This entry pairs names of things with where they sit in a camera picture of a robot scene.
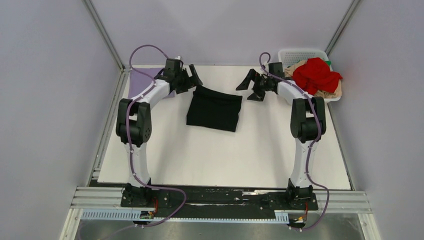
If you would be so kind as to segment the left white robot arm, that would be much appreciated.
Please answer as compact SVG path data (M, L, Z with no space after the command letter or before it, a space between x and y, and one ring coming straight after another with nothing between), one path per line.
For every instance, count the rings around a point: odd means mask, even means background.
M123 98L118 104L115 132L128 154L129 177L124 189L127 200L134 198L140 206L153 201L147 167L147 142L152 135L152 109L170 93L181 94L203 83L193 64L188 68L179 58L168 58L152 82L141 93Z

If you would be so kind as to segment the black t shirt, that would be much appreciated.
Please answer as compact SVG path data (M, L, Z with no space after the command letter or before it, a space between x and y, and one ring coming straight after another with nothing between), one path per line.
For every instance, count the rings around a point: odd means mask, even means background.
M196 87L186 115L188 126L236 132L242 106L241 95Z

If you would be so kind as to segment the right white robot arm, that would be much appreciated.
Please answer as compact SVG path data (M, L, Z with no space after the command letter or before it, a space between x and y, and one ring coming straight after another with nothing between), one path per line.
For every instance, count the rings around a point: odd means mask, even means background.
M294 81L285 79L282 70L280 62L270 63L263 73L251 68L236 90L247 90L253 83L250 101L262 102L266 92L291 101L290 132L295 139L295 159L285 201L290 208L298 209L313 195L315 183L311 180L310 168L318 142L327 129L325 100L309 95Z

